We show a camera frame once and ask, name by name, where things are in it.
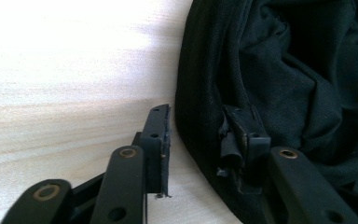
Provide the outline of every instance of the wooden surface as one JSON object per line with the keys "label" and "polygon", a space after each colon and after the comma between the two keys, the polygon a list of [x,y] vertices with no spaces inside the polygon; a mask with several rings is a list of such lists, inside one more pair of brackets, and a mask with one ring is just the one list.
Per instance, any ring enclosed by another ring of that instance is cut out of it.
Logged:
{"label": "wooden surface", "polygon": [[[75,187],[173,105],[191,1],[0,1],[0,220],[33,184]],[[172,122],[170,199],[149,223],[239,223]]]}

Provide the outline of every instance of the black fabric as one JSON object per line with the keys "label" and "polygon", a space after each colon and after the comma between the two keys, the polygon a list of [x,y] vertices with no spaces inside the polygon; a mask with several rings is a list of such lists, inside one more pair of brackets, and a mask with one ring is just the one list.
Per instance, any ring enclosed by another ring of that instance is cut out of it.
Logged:
{"label": "black fabric", "polygon": [[232,212],[263,223],[259,196],[216,175],[223,105],[256,108],[271,145],[304,152],[335,187],[358,179],[358,0],[195,0],[175,119]]}

